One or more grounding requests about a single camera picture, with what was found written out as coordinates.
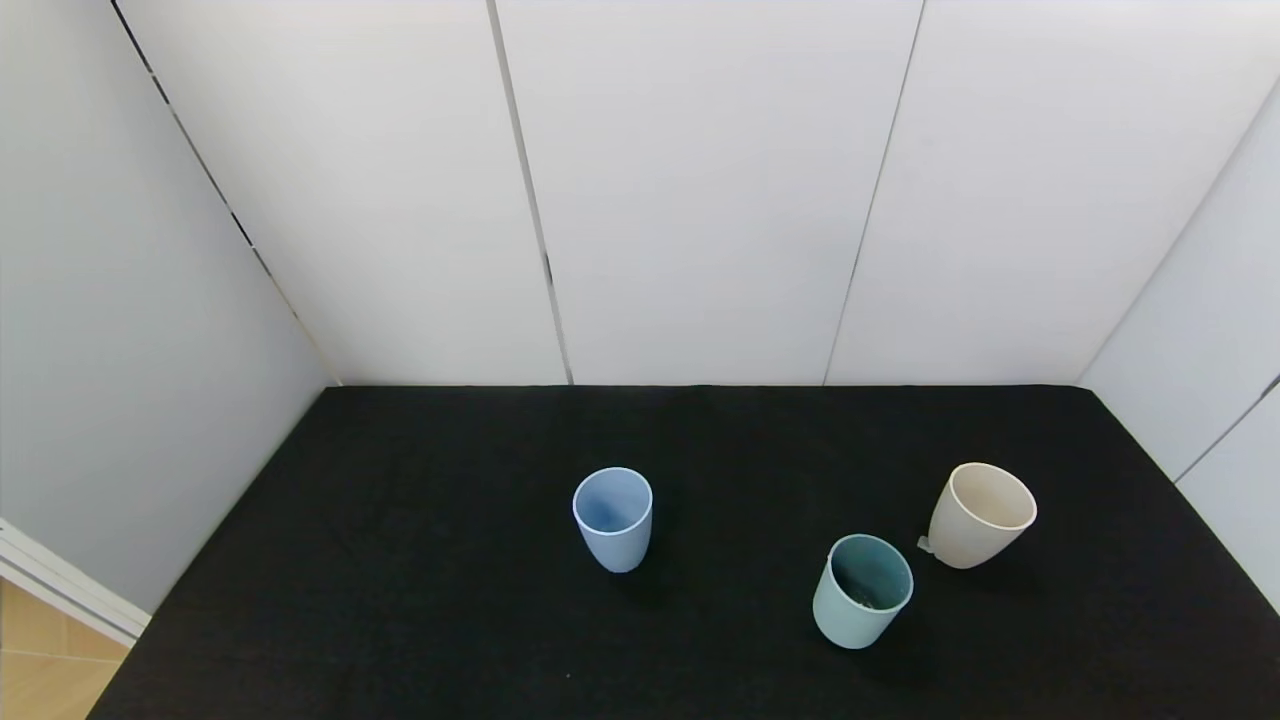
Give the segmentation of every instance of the floor tile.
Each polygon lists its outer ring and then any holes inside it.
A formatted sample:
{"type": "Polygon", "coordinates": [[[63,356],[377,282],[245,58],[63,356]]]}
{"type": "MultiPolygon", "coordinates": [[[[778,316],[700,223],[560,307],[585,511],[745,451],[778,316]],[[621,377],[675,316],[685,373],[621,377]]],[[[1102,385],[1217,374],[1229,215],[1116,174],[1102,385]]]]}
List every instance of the floor tile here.
{"type": "Polygon", "coordinates": [[[119,664],[0,651],[4,716],[84,720],[119,664]]]}
{"type": "Polygon", "coordinates": [[[0,647],[64,655],[65,615],[13,583],[0,583],[0,647]]]}
{"type": "Polygon", "coordinates": [[[129,650],[111,638],[99,633],[93,628],[67,618],[67,652],[69,657],[86,657],[90,660],[124,660],[129,650]]]}

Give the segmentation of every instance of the cup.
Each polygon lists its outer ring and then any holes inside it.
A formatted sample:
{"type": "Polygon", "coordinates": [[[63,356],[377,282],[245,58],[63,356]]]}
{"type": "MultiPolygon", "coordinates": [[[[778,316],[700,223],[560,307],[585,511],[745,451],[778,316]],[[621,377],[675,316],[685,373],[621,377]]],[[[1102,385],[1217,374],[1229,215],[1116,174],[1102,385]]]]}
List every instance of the cup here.
{"type": "Polygon", "coordinates": [[[627,468],[604,468],[573,492],[573,519],[595,560],[611,573],[635,570],[649,550],[653,488],[627,468]]]}
{"type": "Polygon", "coordinates": [[[1021,480],[995,465],[965,462],[933,507],[927,550],[952,568],[973,568],[1014,542],[1036,514],[1036,496],[1021,480]]]}
{"type": "Polygon", "coordinates": [[[914,589],[911,566],[897,548],[874,536],[846,536],[827,553],[813,620],[828,641],[861,650],[881,637],[914,589]]]}

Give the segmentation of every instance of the light blue cup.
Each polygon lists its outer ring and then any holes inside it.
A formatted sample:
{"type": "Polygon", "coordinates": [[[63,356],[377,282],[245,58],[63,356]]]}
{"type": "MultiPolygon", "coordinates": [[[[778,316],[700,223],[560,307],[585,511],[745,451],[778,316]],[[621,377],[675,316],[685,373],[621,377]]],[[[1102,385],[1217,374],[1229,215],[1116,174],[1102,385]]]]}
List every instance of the light blue cup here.
{"type": "Polygon", "coordinates": [[[879,638],[914,589],[911,566],[893,546],[874,536],[846,536],[827,553],[813,619],[828,641],[861,650],[879,638]]]}
{"type": "Polygon", "coordinates": [[[573,493],[573,518],[586,547],[611,573],[630,573],[644,560],[653,528],[653,488],[627,468],[586,477],[573,493]]]}

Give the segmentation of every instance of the teal cup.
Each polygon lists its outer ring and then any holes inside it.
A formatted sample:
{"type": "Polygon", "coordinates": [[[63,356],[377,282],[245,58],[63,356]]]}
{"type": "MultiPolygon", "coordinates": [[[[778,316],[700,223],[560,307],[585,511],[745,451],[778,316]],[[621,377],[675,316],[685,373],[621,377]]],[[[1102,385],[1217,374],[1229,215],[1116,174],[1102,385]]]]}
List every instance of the teal cup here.
{"type": "Polygon", "coordinates": [[[911,566],[897,548],[874,536],[846,536],[827,553],[813,620],[828,641],[861,650],[881,637],[914,589],[911,566]]]}

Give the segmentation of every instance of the table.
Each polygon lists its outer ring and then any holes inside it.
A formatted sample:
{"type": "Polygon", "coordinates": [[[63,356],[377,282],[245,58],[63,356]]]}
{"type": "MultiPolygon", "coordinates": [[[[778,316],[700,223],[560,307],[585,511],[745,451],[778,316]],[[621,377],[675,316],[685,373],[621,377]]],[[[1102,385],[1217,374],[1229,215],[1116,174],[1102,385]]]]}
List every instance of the table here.
{"type": "Polygon", "coordinates": [[[332,388],[155,614],[92,717],[1280,717],[1280,619],[1088,391],[332,388]],[[1039,518],[986,565],[915,547],[978,460],[1039,518]],[[570,509],[653,486],[611,575],[570,509]],[[915,596],[841,651],[831,543],[915,596]]]}

